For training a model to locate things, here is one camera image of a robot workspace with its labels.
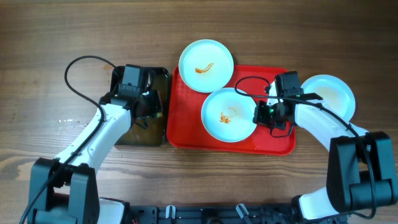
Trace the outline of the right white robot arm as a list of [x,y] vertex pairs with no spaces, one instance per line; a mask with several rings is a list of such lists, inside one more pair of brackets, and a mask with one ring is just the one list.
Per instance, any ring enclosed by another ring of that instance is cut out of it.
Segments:
[[329,152],[326,186],[298,197],[300,220],[314,222],[347,214],[371,219],[378,207],[397,203],[392,143],[384,132],[369,133],[324,107],[315,93],[261,100],[254,122],[284,129],[287,122],[312,134]]

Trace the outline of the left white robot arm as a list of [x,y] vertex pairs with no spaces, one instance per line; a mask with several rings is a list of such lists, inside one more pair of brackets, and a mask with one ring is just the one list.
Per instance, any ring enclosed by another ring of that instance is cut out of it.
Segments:
[[162,111],[157,90],[108,92],[81,134],[54,159],[39,158],[30,173],[29,202],[21,223],[121,222],[124,205],[100,199],[96,174],[104,159],[137,119]]

